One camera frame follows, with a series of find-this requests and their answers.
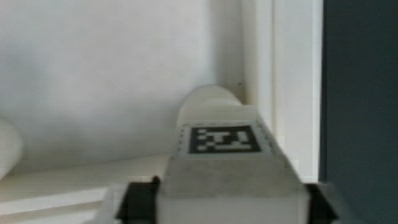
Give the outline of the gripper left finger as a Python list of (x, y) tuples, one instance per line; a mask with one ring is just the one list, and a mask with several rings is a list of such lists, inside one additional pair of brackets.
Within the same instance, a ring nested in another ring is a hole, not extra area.
[(160, 177), (115, 184), (104, 193), (90, 224), (156, 224)]

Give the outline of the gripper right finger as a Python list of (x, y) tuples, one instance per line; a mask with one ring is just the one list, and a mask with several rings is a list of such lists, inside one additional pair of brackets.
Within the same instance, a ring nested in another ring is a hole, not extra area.
[(328, 184), (307, 183), (309, 213), (305, 224), (355, 224), (343, 197)]

